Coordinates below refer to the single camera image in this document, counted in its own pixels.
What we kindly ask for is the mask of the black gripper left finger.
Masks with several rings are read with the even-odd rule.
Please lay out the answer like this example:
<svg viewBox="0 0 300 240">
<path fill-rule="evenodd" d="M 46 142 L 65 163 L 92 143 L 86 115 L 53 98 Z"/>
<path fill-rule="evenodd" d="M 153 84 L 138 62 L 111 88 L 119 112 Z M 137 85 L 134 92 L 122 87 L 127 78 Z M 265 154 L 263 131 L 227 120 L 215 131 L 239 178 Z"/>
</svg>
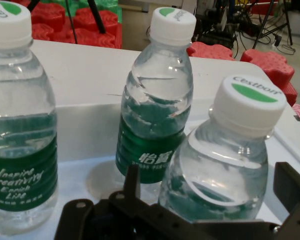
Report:
<svg viewBox="0 0 300 240">
<path fill-rule="evenodd" d="M 69 201 L 62 210 L 56 240 L 195 240 L 189 222 L 159 204 L 140 199 L 139 167 L 128 168 L 122 190 L 94 204 Z"/>
</svg>

